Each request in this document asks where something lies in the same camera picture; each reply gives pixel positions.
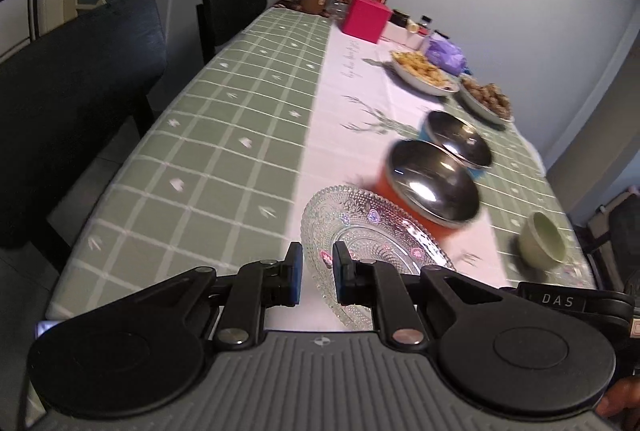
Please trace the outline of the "person right hand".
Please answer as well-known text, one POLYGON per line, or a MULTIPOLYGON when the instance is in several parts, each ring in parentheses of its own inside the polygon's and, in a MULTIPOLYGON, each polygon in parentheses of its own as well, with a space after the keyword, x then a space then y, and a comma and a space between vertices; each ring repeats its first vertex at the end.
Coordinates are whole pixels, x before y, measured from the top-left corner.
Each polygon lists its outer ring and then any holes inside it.
POLYGON ((627 409, 637 409, 640 402, 640 380, 629 377, 617 381, 608 389, 596 408, 602 417, 612 417, 627 409))

